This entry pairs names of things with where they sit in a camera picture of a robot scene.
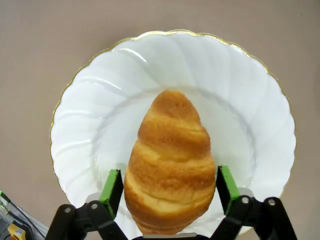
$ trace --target beige table surface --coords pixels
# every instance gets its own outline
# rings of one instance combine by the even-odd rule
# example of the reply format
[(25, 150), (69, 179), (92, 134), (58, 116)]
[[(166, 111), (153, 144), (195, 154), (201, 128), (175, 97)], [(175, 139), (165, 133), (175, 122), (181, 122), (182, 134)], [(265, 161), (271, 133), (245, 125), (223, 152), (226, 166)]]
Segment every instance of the beige table surface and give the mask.
[[(319, 239), (319, 0), (1, 0), (0, 189), (49, 225), (67, 202), (49, 152), (62, 90), (116, 41), (172, 29), (237, 43), (277, 76), (297, 137), (282, 200), (298, 238)], [(250, 231), (239, 239), (257, 238)]]

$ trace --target screw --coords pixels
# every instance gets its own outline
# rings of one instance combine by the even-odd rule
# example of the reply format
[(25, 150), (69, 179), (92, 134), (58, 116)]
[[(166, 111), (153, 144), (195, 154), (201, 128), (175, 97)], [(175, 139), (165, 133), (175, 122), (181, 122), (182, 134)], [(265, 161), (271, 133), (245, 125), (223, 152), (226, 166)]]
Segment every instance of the screw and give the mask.
[(98, 207), (98, 205), (97, 205), (96, 203), (94, 203), (94, 204), (91, 205), (91, 208), (92, 208), (92, 209), (96, 209), (97, 207)]
[(276, 205), (276, 202), (275, 202), (275, 200), (273, 200), (273, 199), (269, 199), (268, 203), (269, 203), (271, 206)]
[(247, 198), (246, 196), (244, 196), (241, 200), (243, 204), (249, 203), (249, 198)]
[(64, 210), (65, 213), (70, 213), (70, 211), (71, 211), (71, 208), (70, 208), (70, 207), (67, 207), (67, 208)]

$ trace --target golden brown crust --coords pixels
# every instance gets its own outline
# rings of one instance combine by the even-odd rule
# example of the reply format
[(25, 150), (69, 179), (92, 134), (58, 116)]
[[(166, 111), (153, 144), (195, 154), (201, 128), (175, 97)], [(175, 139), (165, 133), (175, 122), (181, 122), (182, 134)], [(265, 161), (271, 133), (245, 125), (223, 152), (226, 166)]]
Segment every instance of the golden brown crust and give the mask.
[(205, 213), (216, 166), (210, 137), (192, 103), (165, 90), (138, 131), (124, 179), (124, 197), (143, 234), (176, 234)]

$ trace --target cable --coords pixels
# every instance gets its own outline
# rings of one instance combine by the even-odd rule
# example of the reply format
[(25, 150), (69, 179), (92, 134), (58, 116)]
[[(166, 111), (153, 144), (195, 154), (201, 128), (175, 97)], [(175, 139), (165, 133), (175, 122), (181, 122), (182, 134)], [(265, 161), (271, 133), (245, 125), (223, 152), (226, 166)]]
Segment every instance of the cable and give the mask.
[(27, 215), (25, 215), (25, 213), (23, 211), (20, 210), (20, 208), (18, 208), (11, 200), (9, 197), (7, 197), (7, 195), (5, 195), (2, 191), (0, 191), (0, 196), (6, 200), (8, 202), (8, 204), (11, 204), (30, 224), (32, 227), (34, 227), (34, 229), (40, 234), (41, 237), (43, 237), (43, 239), (45, 239), (46, 237), (42, 234), (42, 232), (36, 227), (36, 225), (30, 220), (29, 217), (27, 217)]
[(32, 227), (34, 227), (34, 229), (40, 234), (41, 237), (43, 237), (43, 239), (45, 239), (46, 237), (42, 234), (42, 232), (36, 227), (36, 225), (27, 217), (27, 215), (25, 215), (25, 213), (23, 211), (21, 211), (16, 205), (14, 205), (13, 202), (11, 202), (12, 206), (14, 206), (14, 208), (22, 215), (24, 216), (25, 219), (28, 220), (28, 222), (31, 224)]
[(31, 226), (26, 222), (24, 221), (22, 218), (20, 218), (19, 216), (17, 216), (16, 214), (14, 214), (12, 211), (9, 211), (8, 212), (8, 215), (10, 215), (11, 217), (13, 217), (14, 219), (18, 220), (20, 223), (22, 223), (23, 225), (25, 225), (29, 231), (30, 231), (30, 235), (31, 235), (31, 240), (34, 240), (35, 237), (34, 237), (34, 231), (32, 230)]
[(11, 237), (11, 235), (5, 236), (3, 240), (6, 240), (8, 237)]

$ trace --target croissant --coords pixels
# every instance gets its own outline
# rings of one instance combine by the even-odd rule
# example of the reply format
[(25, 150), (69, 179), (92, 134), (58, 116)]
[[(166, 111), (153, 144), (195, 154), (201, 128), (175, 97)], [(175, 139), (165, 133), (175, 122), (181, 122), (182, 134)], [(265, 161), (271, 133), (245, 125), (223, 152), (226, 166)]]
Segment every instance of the croissant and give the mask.
[(124, 178), (125, 202), (140, 231), (173, 235), (203, 215), (215, 172), (195, 107), (179, 91), (160, 93), (141, 123)]

